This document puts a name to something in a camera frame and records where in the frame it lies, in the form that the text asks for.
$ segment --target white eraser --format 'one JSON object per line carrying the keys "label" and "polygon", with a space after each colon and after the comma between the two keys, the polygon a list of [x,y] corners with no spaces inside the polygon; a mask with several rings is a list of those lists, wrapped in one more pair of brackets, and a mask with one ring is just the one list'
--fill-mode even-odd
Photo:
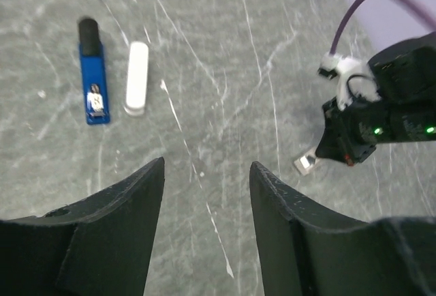
{"label": "white eraser", "polygon": [[143,42],[132,42],[124,104],[128,115],[136,117],[144,113],[148,73],[149,47]]}

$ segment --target gray marble table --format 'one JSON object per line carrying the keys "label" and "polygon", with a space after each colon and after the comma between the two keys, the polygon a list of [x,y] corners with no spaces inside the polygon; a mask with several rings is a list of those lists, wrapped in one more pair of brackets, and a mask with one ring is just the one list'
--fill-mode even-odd
{"label": "gray marble table", "polygon": [[[248,174],[259,160],[363,220],[434,215],[435,144],[353,169],[292,161],[320,140],[335,84],[316,76],[343,0],[0,0],[0,217],[42,215],[166,159],[146,295],[262,295]],[[112,123],[84,120],[76,21],[106,45]],[[128,44],[150,45],[146,113],[123,111]],[[356,23],[340,52],[368,58]]]}

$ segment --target marble pattern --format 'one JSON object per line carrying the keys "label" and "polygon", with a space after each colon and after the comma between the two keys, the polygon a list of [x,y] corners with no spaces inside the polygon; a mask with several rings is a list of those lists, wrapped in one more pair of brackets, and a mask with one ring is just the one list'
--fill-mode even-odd
{"label": "marble pattern", "polygon": [[[166,186],[146,295],[263,295],[248,174],[259,160],[363,220],[434,215],[435,144],[364,164],[292,167],[320,140],[335,84],[316,75],[343,0],[0,0],[0,217],[42,215],[158,156]],[[112,123],[87,126],[76,21],[106,46]],[[146,113],[123,110],[128,44],[150,45]],[[373,51],[353,22],[339,51]]]}

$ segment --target purple cable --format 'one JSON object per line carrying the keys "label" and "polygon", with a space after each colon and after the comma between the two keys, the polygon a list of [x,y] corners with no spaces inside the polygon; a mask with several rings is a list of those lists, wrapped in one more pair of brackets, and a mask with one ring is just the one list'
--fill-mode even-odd
{"label": "purple cable", "polygon": [[[366,0],[355,0],[354,3],[349,7],[348,11],[345,13],[341,23],[339,24],[339,27],[336,31],[336,34],[333,38],[333,43],[330,48],[330,54],[333,55],[336,53],[336,48],[339,43],[339,38],[341,37],[341,34],[343,33],[343,30],[345,29],[345,26],[347,25],[348,21],[354,14],[354,12],[357,10],[357,8],[360,6]],[[418,18],[422,20],[423,23],[425,23],[432,31],[436,31],[436,19],[429,13],[427,9],[424,8],[421,4],[419,4],[415,0],[397,0],[400,1],[401,4],[405,5],[405,7],[413,12]]]}

